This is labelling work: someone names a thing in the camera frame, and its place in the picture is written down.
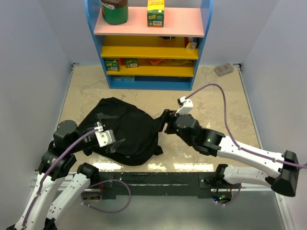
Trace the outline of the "black backpack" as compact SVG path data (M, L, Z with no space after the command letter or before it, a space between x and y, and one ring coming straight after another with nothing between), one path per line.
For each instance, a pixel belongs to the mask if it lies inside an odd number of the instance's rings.
M106 146L82 146L81 142L72 148L71 153L82 151L90 155L95 152L128 166L142 165L152 156L163 153L162 147L158 144L159 117L154 119L136 106L115 97L101 99L79 125L72 120L61 122L53 135L52 150L57 154L63 153L74 141L83 136L87 129L94 129L98 122L96 118L98 113L119 116L118 126L104 126L104 130L112 130L116 141L123 138L126 140L115 153L106 153Z

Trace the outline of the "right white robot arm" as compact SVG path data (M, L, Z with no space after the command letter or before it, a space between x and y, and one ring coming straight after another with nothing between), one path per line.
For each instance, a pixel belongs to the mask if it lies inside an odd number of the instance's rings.
M190 114L164 110L157 123L160 131L176 134L200 154L246 164L246 167L218 165L215 176L209 180L212 185L225 188L231 184L258 184L283 196L296 195L300 167L294 152L271 152L236 142L221 132L203 128Z

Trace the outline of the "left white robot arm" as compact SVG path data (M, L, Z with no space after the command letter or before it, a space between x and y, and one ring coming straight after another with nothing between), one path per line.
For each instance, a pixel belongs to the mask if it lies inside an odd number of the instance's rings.
M17 223L8 227L10 230L56 230L64 212L77 197L87 187L94 188L99 184L99 170L84 163L69 185L56 195L76 162L76 152L83 151L89 155L93 147L109 150L116 144L114 132L106 126L112 117L102 113L96 116L97 121L85 130L72 120L58 124L53 140L42 156L30 200Z

